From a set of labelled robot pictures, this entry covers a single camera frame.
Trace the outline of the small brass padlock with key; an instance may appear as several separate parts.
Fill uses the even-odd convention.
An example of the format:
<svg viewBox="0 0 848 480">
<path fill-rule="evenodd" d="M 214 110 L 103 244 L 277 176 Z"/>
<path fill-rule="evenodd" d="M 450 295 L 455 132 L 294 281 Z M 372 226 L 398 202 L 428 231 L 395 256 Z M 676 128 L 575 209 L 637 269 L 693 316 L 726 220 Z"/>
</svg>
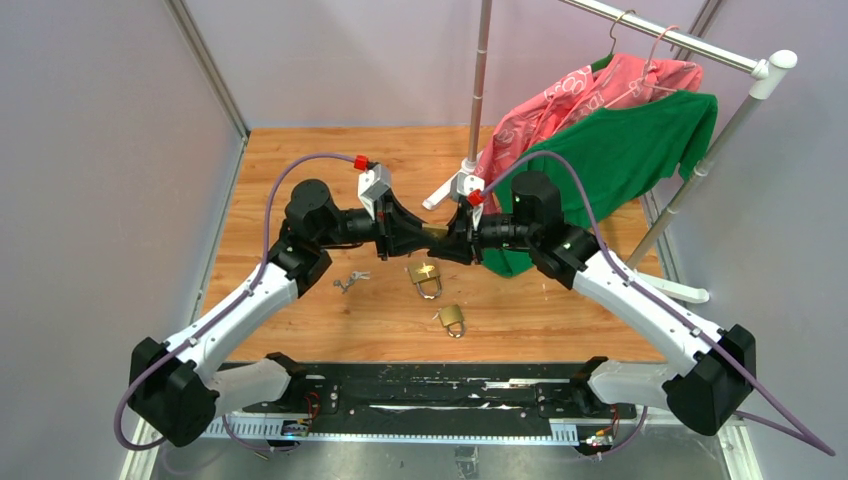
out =
<svg viewBox="0 0 848 480">
<path fill-rule="evenodd" d="M 440 242 L 447 238 L 449 227 L 447 225 L 425 223 L 422 225 L 422 231 L 435 241 Z"/>
</svg>

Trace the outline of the large brass padlock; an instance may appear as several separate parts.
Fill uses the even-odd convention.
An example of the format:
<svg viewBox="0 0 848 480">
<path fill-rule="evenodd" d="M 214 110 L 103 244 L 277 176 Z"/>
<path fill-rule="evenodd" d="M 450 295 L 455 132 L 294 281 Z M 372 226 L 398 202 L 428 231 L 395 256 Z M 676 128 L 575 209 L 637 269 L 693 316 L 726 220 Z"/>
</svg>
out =
<svg viewBox="0 0 848 480">
<path fill-rule="evenodd" d="M 464 314 L 458 304 L 453 304 L 441 308 L 437 313 L 437 318 L 441 323 L 445 332 L 451 338 L 462 338 L 466 333 L 466 324 Z"/>
</svg>

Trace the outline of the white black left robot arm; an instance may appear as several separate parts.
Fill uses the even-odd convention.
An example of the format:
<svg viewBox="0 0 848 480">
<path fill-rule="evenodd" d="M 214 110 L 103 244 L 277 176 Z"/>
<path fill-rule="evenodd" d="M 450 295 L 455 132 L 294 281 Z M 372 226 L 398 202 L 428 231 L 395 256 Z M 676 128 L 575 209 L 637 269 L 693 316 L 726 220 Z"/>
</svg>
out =
<svg viewBox="0 0 848 480">
<path fill-rule="evenodd" d="M 341 209 L 321 180 L 297 184 L 275 241 L 247 279 L 200 319 L 164 341 L 146 338 L 133 349 L 129 386 L 116 410 L 121 426 L 131 409 L 160 439 L 184 447 L 217 418 L 270 401 L 283 413 L 298 411 L 306 386 L 298 365 L 281 353 L 233 370 L 219 368 L 273 314 L 303 297 L 331 264 L 330 250 L 375 245 L 382 259 L 431 250 L 447 236 L 403 207 L 390 185 L 372 173 L 360 175 L 358 208 Z"/>
</svg>

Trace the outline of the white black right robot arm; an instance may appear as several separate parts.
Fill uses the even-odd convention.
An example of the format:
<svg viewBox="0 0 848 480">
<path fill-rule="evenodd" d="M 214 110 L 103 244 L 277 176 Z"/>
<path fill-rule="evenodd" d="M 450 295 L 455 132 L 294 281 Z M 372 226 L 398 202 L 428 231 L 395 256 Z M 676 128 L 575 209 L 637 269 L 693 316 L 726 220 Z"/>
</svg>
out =
<svg viewBox="0 0 848 480">
<path fill-rule="evenodd" d="M 544 173 L 512 178 L 508 214 L 485 213 L 485 187 L 470 174 L 452 179 L 457 212 L 445 238 L 450 249 L 466 260 L 481 258 L 486 248 L 528 253 L 540 273 L 600 304 L 666 360 L 592 358 L 571 381 L 575 411 L 592 418 L 610 404 L 639 404 L 668 410 L 699 434 L 716 434 L 754 389 L 753 335 L 687 310 L 629 269 L 593 231 L 567 222 L 560 191 Z"/>
</svg>

